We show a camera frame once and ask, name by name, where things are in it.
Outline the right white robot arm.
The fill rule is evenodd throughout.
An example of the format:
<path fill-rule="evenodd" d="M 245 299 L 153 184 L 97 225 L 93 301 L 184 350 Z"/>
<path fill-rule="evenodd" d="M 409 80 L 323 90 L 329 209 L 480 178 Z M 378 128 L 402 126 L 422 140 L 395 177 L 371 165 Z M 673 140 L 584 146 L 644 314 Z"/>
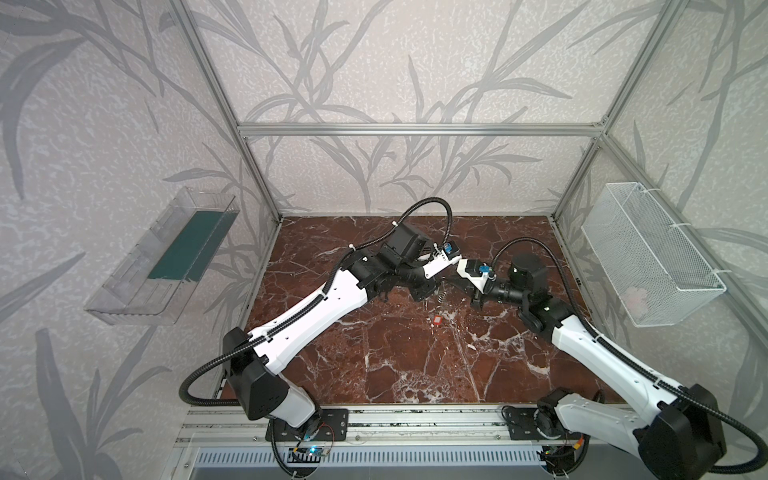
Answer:
<path fill-rule="evenodd" d="M 712 414 L 715 397 L 700 385 L 680 395 L 666 390 L 676 381 L 592 330 L 573 307 L 550 294 L 547 266 L 536 255 L 514 258 L 505 278 L 480 260 L 456 256 L 451 263 L 475 305 L 517 306 L 529 330 L 579 361 L 629 406 L 622 410 L 557 389 L 540 403 L 549 424 L 634 455 L 658 479 L 699 479 L 725 455 L 722 423 Z"/>

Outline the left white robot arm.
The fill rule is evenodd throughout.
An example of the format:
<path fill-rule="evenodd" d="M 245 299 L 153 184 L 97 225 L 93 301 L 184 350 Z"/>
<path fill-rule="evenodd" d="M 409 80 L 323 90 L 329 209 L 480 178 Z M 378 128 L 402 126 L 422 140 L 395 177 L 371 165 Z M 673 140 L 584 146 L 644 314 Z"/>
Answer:
<path fill-rule="evenodd" d="M 395 287 L 408 289 L 416 301 L 431 295 L 438 275 L 460 260 L 453 241 L 433 245 L 405 223 L 376 248 L 352 250 L 332 277 L 275 319 L 248 332 L 230 330 L 223 338 L 227 381 L 250 420 L 271 418 L 300 429 L 319 416 L 320 407 L 282 371 L 300 351 L 332 324 Z"/>

